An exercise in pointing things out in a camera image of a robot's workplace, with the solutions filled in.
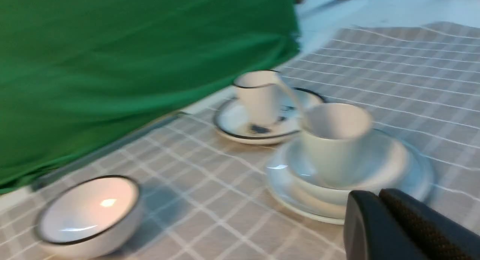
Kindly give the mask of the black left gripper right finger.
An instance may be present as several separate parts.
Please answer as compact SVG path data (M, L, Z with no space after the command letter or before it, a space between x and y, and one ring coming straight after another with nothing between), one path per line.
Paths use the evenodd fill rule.
M478 260L479 235L398 189L382 189L379 198L410 239L431 260Z

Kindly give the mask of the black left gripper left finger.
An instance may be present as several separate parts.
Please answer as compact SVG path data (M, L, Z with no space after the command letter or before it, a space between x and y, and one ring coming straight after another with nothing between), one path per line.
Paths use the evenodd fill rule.
M343 225L348 260L426 260L372 192L353 190L348 195Z

